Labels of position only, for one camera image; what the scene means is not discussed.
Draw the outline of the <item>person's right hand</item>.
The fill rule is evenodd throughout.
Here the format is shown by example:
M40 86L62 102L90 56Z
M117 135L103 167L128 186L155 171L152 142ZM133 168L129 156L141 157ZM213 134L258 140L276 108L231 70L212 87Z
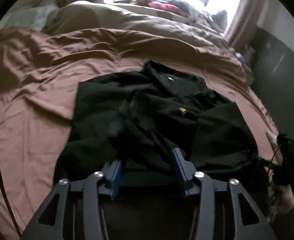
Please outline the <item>person's right hand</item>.
M291 190L291 186L276 186L272 182L272 170L268 171L269 178L269 198L270 205L272 206L272 212L278 214L289 213L294 207L294 197Z

